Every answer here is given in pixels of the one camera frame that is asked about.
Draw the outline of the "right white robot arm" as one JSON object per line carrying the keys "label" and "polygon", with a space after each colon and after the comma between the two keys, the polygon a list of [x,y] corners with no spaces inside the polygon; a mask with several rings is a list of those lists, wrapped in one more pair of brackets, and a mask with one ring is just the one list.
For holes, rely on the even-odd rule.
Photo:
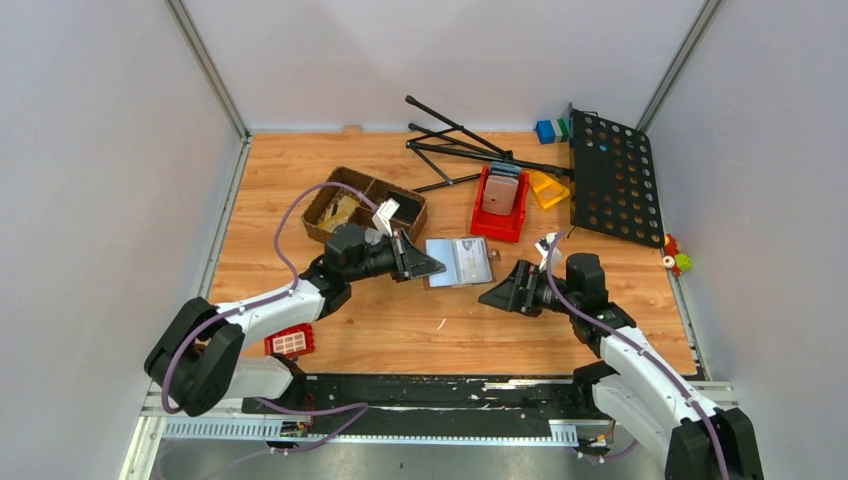
{"label": "right white robot arm", "polygon": [[574,371],[573,408],[622,425],[665,478],[763,478],[751,419],[738,407],[718,406],[670,367],[610,300],[597,255],[570,255],[564,277],[519,260],[479,301],[527,317],[546,310],[567,315],[575,337],[598,359]]}

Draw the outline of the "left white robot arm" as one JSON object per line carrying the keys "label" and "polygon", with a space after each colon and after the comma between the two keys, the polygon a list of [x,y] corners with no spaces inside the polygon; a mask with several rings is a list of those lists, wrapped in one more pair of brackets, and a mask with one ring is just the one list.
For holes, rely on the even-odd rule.
{"label": "left white robot arm", "polygon": [[225,399],[259,397],[283,413],[298,411],[306,386],[294,364],[280,354],[245,357],[243,351],[275,333],[309,324],[339,310],[352,284],[381,275],[405,282],[444,272],[403,230],[366,239],[364,227],[334,230],[324,252],[293,281],[241,301],[215,305],[186,301],[143,363],[164,394],[164,409],[203,415]]}

